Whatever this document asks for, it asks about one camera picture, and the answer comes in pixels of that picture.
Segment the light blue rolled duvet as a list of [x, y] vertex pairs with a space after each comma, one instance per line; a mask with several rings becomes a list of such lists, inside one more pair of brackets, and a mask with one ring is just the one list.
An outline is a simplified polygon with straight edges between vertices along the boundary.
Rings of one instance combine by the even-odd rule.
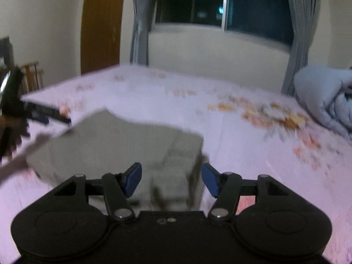
[[298, 102], [318, 123], [351, 141], [351, 70], [307, 66], [294, 77]]

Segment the wooden chair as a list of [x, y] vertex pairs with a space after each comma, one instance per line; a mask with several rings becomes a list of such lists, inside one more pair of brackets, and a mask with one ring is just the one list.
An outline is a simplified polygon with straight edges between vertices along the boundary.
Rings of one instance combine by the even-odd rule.
[[26, 63], [21, 65], [20, 70], [24, 74], [23, 86], [26, 92], [33, 92], [40, 89], [43, 89], [43, 69], [39, 68], [39, 62], [33, 61], [30, 63]]

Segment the pink floral bed sheet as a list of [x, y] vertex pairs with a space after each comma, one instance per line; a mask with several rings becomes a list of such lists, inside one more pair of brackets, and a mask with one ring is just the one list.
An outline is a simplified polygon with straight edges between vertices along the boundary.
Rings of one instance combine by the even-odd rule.
[[324, 256], [351, 262], [351, 143], [317, 124], [293, 98], [201, 77], [116, 66], [26, 95], [63, 107], [73, 124], [107, 109], [130, 122], [167, 125], [203, 137], [221, 172], [268, 174], [332, 221]]

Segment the grey left curtain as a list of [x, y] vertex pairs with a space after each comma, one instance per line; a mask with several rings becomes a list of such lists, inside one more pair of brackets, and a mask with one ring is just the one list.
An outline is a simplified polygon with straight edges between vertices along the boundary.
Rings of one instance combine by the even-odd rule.
[[156, 0], [132, 0], [134, 22], [130, 50], [130, 63], [148, 66], [149, 31], [152, 25]]

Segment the grey right curtain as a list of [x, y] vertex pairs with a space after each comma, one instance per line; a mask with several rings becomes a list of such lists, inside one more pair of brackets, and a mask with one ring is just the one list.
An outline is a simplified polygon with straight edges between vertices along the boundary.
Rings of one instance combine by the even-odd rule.
[[281, 93], [295, 95], [294, 77], [308, 64], [320, 10], [320, 0], [288, 0], [293, 28], [293, 42]]

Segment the grey knit pants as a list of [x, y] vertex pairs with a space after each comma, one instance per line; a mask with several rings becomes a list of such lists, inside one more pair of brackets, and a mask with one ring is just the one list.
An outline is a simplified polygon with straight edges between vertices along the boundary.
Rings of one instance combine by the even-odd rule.
[[138, 162], [142, 177], [129, 199], [135, 212], [198, 210], [203, 139], [181, 129], [133, 123], [101, 111], [48, 140], [26, 161], [56, 187], [75, 174], [99, 179]]

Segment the grey curtain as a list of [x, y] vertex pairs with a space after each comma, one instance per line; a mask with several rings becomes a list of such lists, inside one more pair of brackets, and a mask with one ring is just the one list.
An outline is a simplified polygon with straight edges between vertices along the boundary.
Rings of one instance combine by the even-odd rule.
[[152, 25], [156, 0], [132, 0], [134, 22], [130, 50], [130, 63], [148, 66], [149, 31]]
[[308, 64], [320, 10], [320, 0], [288, 0], [293, 28], [293, 42], [281, 93], [295, 95], [294, 77]]

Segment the brown wooden door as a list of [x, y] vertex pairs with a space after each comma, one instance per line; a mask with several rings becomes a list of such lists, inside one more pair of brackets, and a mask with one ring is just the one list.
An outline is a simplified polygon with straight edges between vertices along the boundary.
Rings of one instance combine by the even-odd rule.
[[81, 73], [119, 64], [123, 0], [84, 0]]

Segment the sliding glass window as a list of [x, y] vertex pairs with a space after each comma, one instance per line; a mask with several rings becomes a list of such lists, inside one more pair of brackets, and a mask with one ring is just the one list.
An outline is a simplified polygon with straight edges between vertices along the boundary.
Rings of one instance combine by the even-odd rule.
[[156, 22], [201, 24], [291, 46], [288, 0], [157, 0]]

